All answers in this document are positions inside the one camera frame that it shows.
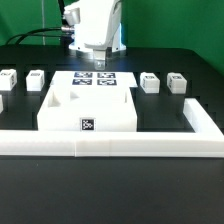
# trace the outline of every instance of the black tabletop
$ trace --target black tabletop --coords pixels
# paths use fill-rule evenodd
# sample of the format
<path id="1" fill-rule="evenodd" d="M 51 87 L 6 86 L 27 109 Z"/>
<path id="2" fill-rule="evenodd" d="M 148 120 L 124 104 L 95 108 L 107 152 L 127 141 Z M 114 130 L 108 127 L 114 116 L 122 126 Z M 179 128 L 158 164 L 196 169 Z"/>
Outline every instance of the black tabletop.
<path id="1" fill-rule="evenodd" d="M 37 130 L 36 114 L 55 71 L 94 70 L 92 62 L 74 58 L 59 46 L 2 46 L 0 55 L 0 70 L 13 68 L 18 73 L 13 90 L 0 92 L 2 130 Z M 38 93 L 26 91 L 25 77 L 33 69 L 46 74 Z M 182 109 L 184 99 L 194 97 L 223 132 L 224 77 L 195 52 L 130 48 L 126 57 L 108 61 L 106 71 L 134 72 L 138 83 L 141 72 L 154 72 L 160 79 L 157 95 L 132 89 L 138 131 L 192 132 Z M 168 72 L 180 72 L 187 79 L 186 94 L 170 93 Z M 223 223 L 223 162 L 1 156 L 0 222 Z"/>

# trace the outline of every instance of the green background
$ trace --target green background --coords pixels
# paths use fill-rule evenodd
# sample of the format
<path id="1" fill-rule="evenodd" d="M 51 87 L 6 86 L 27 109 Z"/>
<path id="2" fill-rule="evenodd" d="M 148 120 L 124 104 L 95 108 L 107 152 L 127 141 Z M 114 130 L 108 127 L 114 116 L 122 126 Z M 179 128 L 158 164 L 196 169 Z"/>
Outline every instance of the green background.
<path id="1" fill-rule="evenodd" d="M 0 45 L 13 35 L 60 25 L 57 0 L 0 0 Z M 123 0 L 123 31 L 128 47 L 191 49 L 224 75 L 224 0 Z M 59 44 L 58 38 L 45 40 Z"/>

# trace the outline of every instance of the black cable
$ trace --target black cable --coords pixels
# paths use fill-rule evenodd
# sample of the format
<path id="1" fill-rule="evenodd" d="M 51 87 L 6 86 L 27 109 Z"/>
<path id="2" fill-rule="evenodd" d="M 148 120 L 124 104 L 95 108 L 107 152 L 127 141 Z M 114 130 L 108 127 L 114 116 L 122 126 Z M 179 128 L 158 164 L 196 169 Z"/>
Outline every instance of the black cable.
<path id="1" fill-rule="evenodd" d="M 29 37 L 29 36 L 35 36 L 35 37 L 71 37 L 70 35 L 47 35 L 47 34 L 29 34 L 29 35 L 25 34 L 25 35 L 26 35 L 26 37 Z M 18 35 L 15 35 L 15 36 L 11 37 L 5 43 L 5 45 L 8 45 L 12 39 L 14 39 L 16 37 L 21 37 L 21 36 L 24 36 L 24 34 L 18 34 Z"/>
<path id="2" fill-rule="evenodd" d="M 65 3 L 64 3 L 63 0 L 58 0 L 58 4 L 59 4 L 60 12 L 61 12 L 61 17 L 63 17 L 63 15 L 64 15 Z"/>
<path id="3" fill-rule="evenodd" d="M 35 34 L 35 33 L 42 33 L 42 32 L 48 32 L 48 31 L 59 31 L 61 30 L 61 27 L 51 27 L 51 28 L 42 28 L 42 29 L 37 29 L 37 30 L 32 30 L 26 34 L 21 35 L 21 37 L 16 41 L 16 45 L 20 44 L 27 36 L 30 36 L 30 34 Z"/>

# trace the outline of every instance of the white plastic block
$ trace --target white plastic block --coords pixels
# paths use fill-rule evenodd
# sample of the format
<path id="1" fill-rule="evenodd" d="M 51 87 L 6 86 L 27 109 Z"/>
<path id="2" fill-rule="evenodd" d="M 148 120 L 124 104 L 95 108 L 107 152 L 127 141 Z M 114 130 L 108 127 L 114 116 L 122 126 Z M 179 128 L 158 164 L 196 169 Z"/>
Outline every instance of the white plastic block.
<path id="1" fill-rule="evenodd" d="M 154 73 L 141 73 L 140 85 L 145 93 L 159 93 L 160 80 Z"/>
<path id="2" fill-rule="evenodd" d="M 185 99 L 183 113 L 196 133 L 223 136 L 196 99 Z"/>
<path id="3" fill-rule="evenodd" d="M 27 91 L 41 91 L 44 86 L 44 71 L 31 70 L 26 77 Z"/>
<path id="4" fill-rule="evenodd" d="M 39 130 L 136 131 L 129 88 L 52 85 L 37 115 Z"/>
<path id="5" fill-rule="evenodd" d="M 0 95 L 0 113 L 3 111 L 2 95 Z"/>
<path id="6" fill-rule="evenodd" d="M 224 137 L 202 133 L 0 130 L 0 137 L 0 155 L 224 158 Z"/>
<path id="7" fill-rule="evenodd" d="M 174 94 L 185 94 L 187 80 L 180 73 L 170 72 L 167 75 L 167 86 Z"/>
<path id="8" fill-rule="evenodd" d="M 11 91 L 17 83 L 17 72 L 14 69 L 2 70 L 0 73 L 0 90 Z"/>

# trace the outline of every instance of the white block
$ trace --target white block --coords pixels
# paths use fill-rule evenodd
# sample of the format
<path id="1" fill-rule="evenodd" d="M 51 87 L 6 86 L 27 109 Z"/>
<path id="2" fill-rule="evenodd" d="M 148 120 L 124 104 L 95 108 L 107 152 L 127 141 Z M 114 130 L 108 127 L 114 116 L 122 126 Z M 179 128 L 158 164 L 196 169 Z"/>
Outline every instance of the white block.
<path id="1" fill-rule="evenodd" d="M 110 141 L 105 132 L 76 133 L 75 156 L 109 156 Z"/>
<path id="2" fill-rule="evenodd" d="M 0 155 L 74 156 L 74 133 L 0 130 Z"/>
<path id="3" fill-rule="evenodd" d="M 159 93 L 160 80 L 154 73 L 141 73 L 140 85 L 145 93 Z"/>
<path id="4" fill-rule="evenodd" d="M 0 95 L 0 113 L 3 111 L 2 95 Z"/>
<path id="5" fill-rule="evenodd" d="M 223 136 L 222 132 L 196 99 L 185 99 L 183 113 L 196 133 Z"/>
<path id="6" fill-rule="evenodd" d="M 0 73 L 0 90 L 11 91 L 17 83 L 17 73 L 14 69 L 2 70 Z"/>
<path id="7" fill-rule="evenodd" d="M 26 77 L 27 91 L 41 91 L 44 86 L 44 71 L 31 70 Z"/>
<path id="8" fill-rule="evenodd" d="M 187 88 L 187 80 L 180 73 L 168 73 L 167 86 L 172 93 L 185 94 Z"/>
<path id="9" fill-rule="evenodd" d="M 52 85 L 37 115 L 39 130 L 136 131 L 129 88 Z"/>

